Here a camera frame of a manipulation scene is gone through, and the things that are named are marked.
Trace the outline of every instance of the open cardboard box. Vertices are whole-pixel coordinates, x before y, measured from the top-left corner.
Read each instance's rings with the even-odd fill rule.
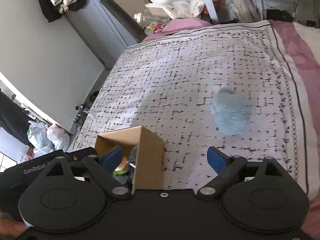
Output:
[[[165,144],[159,136],[143,126],[103,132],[98,134],[94,148],[100,156],[117,145],[123,148],[127,158],[138,145],[132,191],[163,189]]]

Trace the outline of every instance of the black curtain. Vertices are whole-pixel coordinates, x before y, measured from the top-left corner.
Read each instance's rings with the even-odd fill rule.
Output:
[[[23,112],[23,109],[0,90],[0,127],[23,144],[34,148],[27,136],[29,120],[32,119]]]

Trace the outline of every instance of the blue plush toy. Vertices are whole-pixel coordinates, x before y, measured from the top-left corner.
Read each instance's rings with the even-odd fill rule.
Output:
[[[211,112],[219,131],[225,135],[241,134],[249,130],[250,109],[242,95],[222,88],[211,104]]]

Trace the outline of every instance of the pink blanket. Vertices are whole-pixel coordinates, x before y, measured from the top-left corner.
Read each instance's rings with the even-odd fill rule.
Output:
[[[310,47],[300,38],[292,23],[269,21],[282,39],[286,52],[292,57],[299,75],[306,87],[313,125],[320,150],[320,65],[315,60]],[[311,201],[310,211],[303,230],[314,239],[320,239],[320,194]]]
[[[207,26],[212,26],[212,24],[199,19],[174,19],[171,20],[161,32],[151,34],[143,41],[149,41],[160,36],[173,34],[183,30],[194,30]]]

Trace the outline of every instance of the patterned bedsheet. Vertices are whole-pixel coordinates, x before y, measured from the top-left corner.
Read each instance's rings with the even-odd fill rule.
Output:
[[[250,131],[225,136],[210,103],[221,87],[252,108]],[[120,56],[84,123],[76,149],[98,133],[144,125],[166,142],[165,188],[193,188],[216,173],[209,146],[259,161],[275,157],[314,198],[317,139],[305,87],[268,21],[215,25],[129,47]]]

